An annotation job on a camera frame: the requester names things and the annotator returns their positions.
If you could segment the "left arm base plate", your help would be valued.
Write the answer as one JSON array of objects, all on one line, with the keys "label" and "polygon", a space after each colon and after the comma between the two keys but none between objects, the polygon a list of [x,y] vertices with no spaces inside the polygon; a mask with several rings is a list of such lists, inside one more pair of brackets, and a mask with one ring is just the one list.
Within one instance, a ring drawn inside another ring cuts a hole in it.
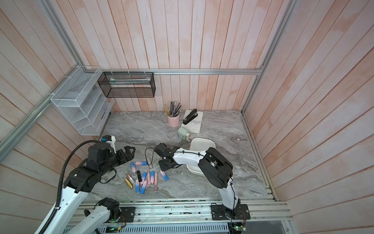
[{"label": "left arm base plate", "polygon": [[98,208],[104,208],[104,214],[108,214],[108,218],[104,223],[132,223],[134,221],[135,207],[119,206],[114,208],[107,208],[105,206],[99,206]]}]

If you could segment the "blue pink lipstick top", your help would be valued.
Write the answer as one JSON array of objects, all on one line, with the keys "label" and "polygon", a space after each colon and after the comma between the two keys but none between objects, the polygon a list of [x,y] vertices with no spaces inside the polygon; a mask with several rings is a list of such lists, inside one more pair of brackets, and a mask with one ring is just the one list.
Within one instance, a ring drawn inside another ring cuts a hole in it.
[{"label": "blue pink lipstick top", "polygon": [[148,164],[147,164],[146,161],[137,161],[137,162],[135,163],[135,165],[136,165],[136,166],[147,166]]}]

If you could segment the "gold glitter lipstick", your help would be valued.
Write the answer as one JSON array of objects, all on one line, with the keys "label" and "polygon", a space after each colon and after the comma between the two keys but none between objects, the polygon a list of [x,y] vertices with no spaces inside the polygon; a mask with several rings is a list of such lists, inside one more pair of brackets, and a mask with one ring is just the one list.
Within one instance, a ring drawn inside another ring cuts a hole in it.
[{"label": "gold glitter lipstick", "polygon": [[126,185],[127,185],[130,189],[133,188],[132,183],[131,183],[127,178],[126,178],[124,181],[125,181]]}]

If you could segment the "pink lip gloss tube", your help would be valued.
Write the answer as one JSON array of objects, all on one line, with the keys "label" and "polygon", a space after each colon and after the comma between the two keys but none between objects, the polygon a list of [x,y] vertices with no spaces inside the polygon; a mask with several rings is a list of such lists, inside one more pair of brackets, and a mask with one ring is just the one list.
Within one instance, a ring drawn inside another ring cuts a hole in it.
[{"label": "pink lip gloss tube", "polygon": [[148,182],[148,185],[151,184],[151,175],[150,175],[150,169],[149,168],[147,169],[147,182]]}]

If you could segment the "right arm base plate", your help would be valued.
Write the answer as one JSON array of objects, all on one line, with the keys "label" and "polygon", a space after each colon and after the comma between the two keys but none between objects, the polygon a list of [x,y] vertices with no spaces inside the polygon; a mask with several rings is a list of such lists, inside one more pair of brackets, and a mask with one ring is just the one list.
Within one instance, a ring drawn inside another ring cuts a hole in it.
[{"label": "right arm base plate", "polygon": [[246,204],[238,204],[234,210],[230,210],[224,205],[211,204],[211,217],[213,220],[249,220],[251,219],[249,208]]}]

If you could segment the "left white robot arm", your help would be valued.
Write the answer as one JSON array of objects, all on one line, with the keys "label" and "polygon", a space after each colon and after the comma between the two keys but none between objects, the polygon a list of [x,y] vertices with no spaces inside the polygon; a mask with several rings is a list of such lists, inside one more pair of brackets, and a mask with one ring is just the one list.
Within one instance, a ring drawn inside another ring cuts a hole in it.
[{"label": "left white robot arm", "polygon": [[[101,182],[102,176],[132,161],[136,151],[134,147],[129,146],[115,150],[110,143],[97,140],[92,140],[91,143],[87,159],[72,170],[66,179],[59,179],[56,202],[36,230],[37,234],[63,233],[78,207],[94,186]],[[106,222],[119,224],[117,230],[121,230],[126,224],[133,222],[134,215],[134,207],[120,207],[118,201],[104,198],[69,233],[91,234]]]}]

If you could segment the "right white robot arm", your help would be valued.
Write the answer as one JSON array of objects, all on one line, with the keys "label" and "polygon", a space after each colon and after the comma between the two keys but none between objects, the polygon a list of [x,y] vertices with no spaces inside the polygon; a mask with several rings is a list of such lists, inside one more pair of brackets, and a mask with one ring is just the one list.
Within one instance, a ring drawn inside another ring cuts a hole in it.
[{"label": "right white robot arm", "polygon": [[161,143],[154,149],[160,156],[159,166],[161,171],[175,169],[180,165],[197,166],[206,179],[219,189],[222,205],[233,211],[239,204],[233,186],[233,165],[215,148],[205,151],[190,151],[180,147],[170,149]]}]

